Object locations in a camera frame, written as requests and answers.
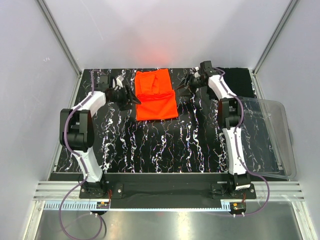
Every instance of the marble surface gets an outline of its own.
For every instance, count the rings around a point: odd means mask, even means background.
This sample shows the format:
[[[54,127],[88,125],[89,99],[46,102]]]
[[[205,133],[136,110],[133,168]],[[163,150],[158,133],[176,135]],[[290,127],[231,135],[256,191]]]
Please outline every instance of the marble surface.
[[[156,69],[101,69],[113,76],[122,75],[123,82],[134,89],[137,71]],[[177,87],[189,68],[170,68],[173,88]],[[225,82],[238,96],[256,96],[250,74],[244,68],[225,68]],[[91,90],[90,73],[86,69],[76,103]],[[227,172],[227,147],[223,131],[217,124],[218,101],[210,99],[207,88],[192,98],[176,96],[178,117],[167,120],[136,121],[136,110],[119,111],[115,103],[107,103],[93,117],[95,141],[93,149],[105,173],[214,173]],[[245,102],[242,144],[249,169],[277,172],[275,155],[259,106]],[[56,172],[80,172],[71,154],[63,147]]]

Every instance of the purple cable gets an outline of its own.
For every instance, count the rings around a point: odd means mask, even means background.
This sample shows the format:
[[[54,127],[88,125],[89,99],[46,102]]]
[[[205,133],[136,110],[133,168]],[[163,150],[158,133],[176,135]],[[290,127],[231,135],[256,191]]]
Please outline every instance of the purple cable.
[[[226,74],[226,72],[223,71],[223,70],[221,70],[221,69],[219,69],[219,68],[215,68],[215,67],[214,67],[214,69],[221,72],[221,75],[220,75],[220,78],[219,78],[219,80],[221,80],[222,77]],[[223,84],[223,82],[221,82],[221,85],[222,85],[222,87],[224,88],[224,90],[225,90],[226,92],[228,92],[228,91],[227,91],[227,88],[226,88],[226,86]],[[262,205],[262,207],[260,207],[258,210],[254,211],[254,212],[250,212],[250,213],[247,213],[247,214],[246,214],[246,216],[251,216],[251,215],[254,215],[254,214],[257,214],[257,213],[261,212],[261,211],[266,207],[266,205],[268,204],[268,201],[269,201],[269,198],[270,198],[270,187],[269,187],[268,181],[267,181],[263,176],[261,176],[260,174],[250,171],[250,170],[247,168],[247,166],[244,164],[244,162],[242,161],[242,159],[241,159],[241,157],[240,157],[240,152],[239,152],[239,148],[238,148],[238,140],[237,140],[237,132],[236,132],[236,129],[239,128],[239,127],[241,126],[241,124],[244,122],[244,118],[245,118],[244,112],[245,112],[245,110],[244,110],[244,105],[242,104],[241,100],[240,100],[236,95],[233,95],[233,94],[230,94],[230,93],[228,93],[228,95],[231,96],[231,97],[233,97],[233,98],[235,98],[235,99],[238,101],[238,103],[240,104],[240,108],[241,108],[241,118],[240,118],[240,120],[239,120],[239,123],[238,123],[237,126],[235,127],[234,132],[233,132],[233,133],[234,133],[234,139],[235,139],[235,149],[236,149],[236,154],[238,155],[238,159],[239,159],[241,165],[244,167],[244,169],[245,169],[250,175],[256,176],[256,177],[258,177],[258,178],[261,178],[261,179],[265,182],[266,188],[267,188],[267,190],[268,190],[268,193],[267,193],[267,196],[266,196],[266,200],[265,200],[264,204]]]
[[[88,179],[88,169],[87,169],[87,166],[83,160],[83,158],[81,157],[81,155],[75,151],[73,151],[68,143],[68,138],[67,138],[67,131],[68,131],[68,126],[69,126],[69,122],[70,122],[70,119],[72,118],[72,116],[75,114],[75,112],[82,107],[82,105],[84,105],[85,103],[87,103],[91,98],[92,96],[94,95],[94,92],[95,92],[95,79],[94,79],[94,72],[100,72],[101,74],[104,74],[103,72],[99,71],[99,70],[91,70],[90,71],[90,76],[91,76],[91,93],[88,94],[88,96],[82,100],[72,111],[71,113],[69,114],[69,116],[67,117],[66,121],[65,121],[65,125],[64,125],[64,132],[63,132],[63,139],[64,139],[64,143],[65,143],[65,146],[66,148],[75,156],[77,156],[79,159],[80,159],[80,162],[81,164],[83,165],[83,168],[84,168],[84,176],[85,178],[83,179],[82,182],[78,183],[76,186],[74,186],[73,188],[71,188],[70,191],[68,191],[68,193],[63,197],[62,201],[61,201],[61,204],[60,204],[60,207],[59,207],[59,211],[58,211],[58,215],[59,215],[59,223],[60,223],[60,227],[63,231],[63,233],[69,237],[70,239],[73,239],[73,240],[84,240],[84,239],[80,239],[80,238],[76,238],[76,237],[73,237],[71,236],[66,228],[64,227],[63,223],[62,223],[62,217],[61,217],[61,212],[62,212],[62,206],[65,202],[65,200],[67,199],[67,197],[79,186],[81,186],[85,181],[87,181]],[[99,234],[101,233],[101,230],[102,230],[102,225],[103,225],[103,219],[100,215],[96,215],[98,216],[99,220],[100,220],[100,228],[97,232],[96,235],[94,235],[93,237],[91,238],[88,238],[86,240],[94,240],[96,239]]]

